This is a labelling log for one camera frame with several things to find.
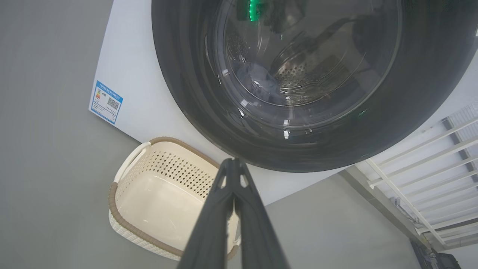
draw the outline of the washing machine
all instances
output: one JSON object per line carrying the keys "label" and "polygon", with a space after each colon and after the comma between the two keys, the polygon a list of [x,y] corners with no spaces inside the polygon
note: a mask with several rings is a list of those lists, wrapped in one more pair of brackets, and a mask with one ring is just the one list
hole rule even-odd
{"label": "washing machine", "polygon": [[467,104],[477,26],[474,0],[115,0],[88,108],[242,158],[268,204]]}

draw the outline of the black tongs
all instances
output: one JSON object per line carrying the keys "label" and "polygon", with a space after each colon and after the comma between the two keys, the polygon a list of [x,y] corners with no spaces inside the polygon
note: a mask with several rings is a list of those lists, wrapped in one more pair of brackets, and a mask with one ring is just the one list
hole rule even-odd
{"label": "black tongs", "polygon": [[226,221],[233,210],[240,218],[242,267],[289,269],[254,181],[239,159],[222,162],[177,268],[226,268]]}

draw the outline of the laundry basket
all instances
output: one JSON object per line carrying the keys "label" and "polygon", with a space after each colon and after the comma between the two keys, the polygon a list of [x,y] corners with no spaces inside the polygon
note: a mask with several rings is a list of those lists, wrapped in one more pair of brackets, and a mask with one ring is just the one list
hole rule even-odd
{"label": "laundry basket", "polygon": [[[179,260],[209,193],[219,164],[174,138],[137,147],[109,190],[109,222],[129,241]],[[228,259],[240,244],[239,218],[228,221]]]}

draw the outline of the qr code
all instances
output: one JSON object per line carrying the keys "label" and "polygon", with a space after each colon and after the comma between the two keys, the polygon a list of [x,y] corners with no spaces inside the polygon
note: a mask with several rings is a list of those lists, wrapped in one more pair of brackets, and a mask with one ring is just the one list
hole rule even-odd
{"label": "qr code", "polygon": [[118,105],[119,103],[116,102],[115,100],[113,100],[111,97],[108,97],[108,105],[110,105],[112,108],[114,108],[115,110],[118,110]]}

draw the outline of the washing machine door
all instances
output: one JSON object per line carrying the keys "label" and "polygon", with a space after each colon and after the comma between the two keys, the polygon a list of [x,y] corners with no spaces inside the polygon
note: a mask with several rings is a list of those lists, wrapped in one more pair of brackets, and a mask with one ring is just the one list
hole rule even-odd
{"label": "washing machine door", "polygon": [[418,128],[476,49],[474,0],[152,1],[166,83],[189,121],[253,165],[354,164]]}

